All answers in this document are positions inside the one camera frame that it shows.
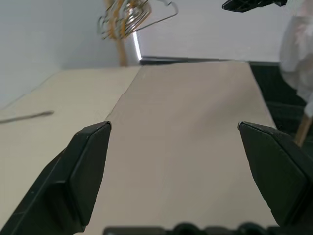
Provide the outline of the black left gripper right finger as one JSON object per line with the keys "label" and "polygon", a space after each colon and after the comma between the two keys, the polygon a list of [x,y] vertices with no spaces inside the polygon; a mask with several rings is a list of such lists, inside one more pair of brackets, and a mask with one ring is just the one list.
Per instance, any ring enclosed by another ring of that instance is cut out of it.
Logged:
{"label": "black left gripper right finger", "polygon": [[313,159],[274,128],[240,122],[252,177],[279,226],[313,226]]}

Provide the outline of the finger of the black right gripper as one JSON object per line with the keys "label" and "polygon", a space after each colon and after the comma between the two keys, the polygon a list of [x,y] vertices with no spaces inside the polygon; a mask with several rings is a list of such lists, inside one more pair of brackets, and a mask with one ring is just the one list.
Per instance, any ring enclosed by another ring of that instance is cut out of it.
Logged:
{"label": "finger of the black right gripper", "polygon": [[247,12],[255,8],[276,4],[279,7],[286,5],[287,0],[227,0],[222,9],[231,12]]}

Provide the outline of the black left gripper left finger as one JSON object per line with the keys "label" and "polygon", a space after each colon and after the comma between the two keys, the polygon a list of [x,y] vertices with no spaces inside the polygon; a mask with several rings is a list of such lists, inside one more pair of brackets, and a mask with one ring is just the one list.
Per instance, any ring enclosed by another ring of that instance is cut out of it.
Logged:
{"label": "black left gripper left finger", "polygon": [[101,186],[112,125],[77,132],[42,170],[2,235],[74,235],[89,224]]}

